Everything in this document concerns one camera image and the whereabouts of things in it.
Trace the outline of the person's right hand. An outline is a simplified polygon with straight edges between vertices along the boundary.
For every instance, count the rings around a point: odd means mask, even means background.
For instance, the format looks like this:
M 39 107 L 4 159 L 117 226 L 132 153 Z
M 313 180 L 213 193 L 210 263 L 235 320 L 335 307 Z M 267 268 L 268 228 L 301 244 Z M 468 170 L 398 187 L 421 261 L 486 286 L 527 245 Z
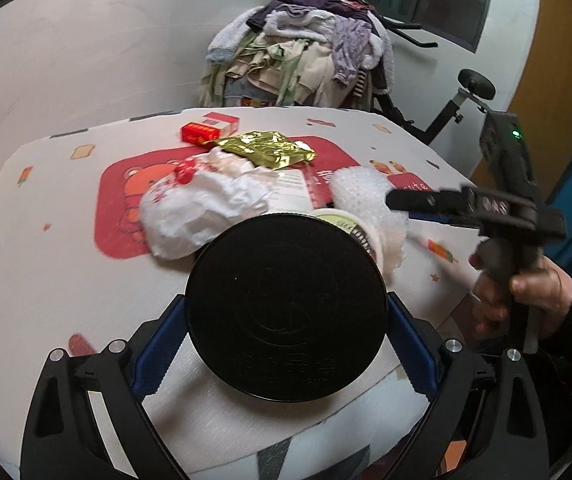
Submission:
M 558 330 L 572 304 L 572 278 L 560 266 L 544 257 L 538 269 L 521 271 L 513 275 L 507 286 L 496 282 L 483 267 L 475 252 L 469 263 L 481 274 L 472 289 L 478 299 L 472 312 L 474 329 L 483 336 L 499 334 L 500 324 L 509 318 L 506 304 L 508 295 L 520 304 L 540 310 L 540 336 L 546 337 Z

